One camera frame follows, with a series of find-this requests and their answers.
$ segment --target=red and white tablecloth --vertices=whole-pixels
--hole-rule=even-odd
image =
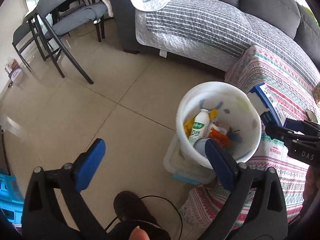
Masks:
[[[313,84],[318,84],[320,74],[315,69]],[[280,57],[259,46],[250,47],[225,76],[230,83],[248,93],[256,84],[264,82],[281,104],[286,117],[296,120],[307,120],[305,110],[313,111],[320,120],[320,109],[312,96],[313,85],[302,78],[297,71]],[[264,132],[260,145],[247,162],[252,169],[266,170],[274,167],[280,178],[284,192],[288,221],[299,214],[302,207],[302,193],[308,165],[287,156],[288,149],[278,140],[271,140]],[[220,183],[215,189],[200,185],[192,189],[188,200],[180,209],[185,221],[190,224],[208,227],[222,208],[229,192]],[[244,208],[238,217],[235,228],[242,225],[250,208],[254,190],[251,190]]]

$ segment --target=white plastic bottle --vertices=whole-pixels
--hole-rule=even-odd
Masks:
[[[199,138],[204,136],[209,122],[209,111],[201,109],[200,113],[195,118],[195,122],[193,123],[192,131],[189,136],[189,142],[191,145],[194,145]]]

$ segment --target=sofa leg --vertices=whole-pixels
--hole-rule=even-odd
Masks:
[[[139,51],[137,51],[137,50],[130,50],[130,49],[124,49],[123,51],[126,53],[131,53],[131,54],[138,54],[139,53]]]

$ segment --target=trash can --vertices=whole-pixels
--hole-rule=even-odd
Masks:
[[[200,112],[200,109],[217,109],[219,122],[228,124],[236,132],[232,146],[227,148],[239,162],[248,161],[261,140],[260,116],[240,89],[223,82],[206,82],[192,88],[180,102],[176,128],[182,155],[193,163],[212,169],[209,160],[189,143],[183,124]]]

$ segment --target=black shoe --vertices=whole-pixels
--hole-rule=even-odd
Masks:
[[[142,220],[158,226],[146,205],[131,191],[120,192],[113,201],[113,208],[120,221]]]

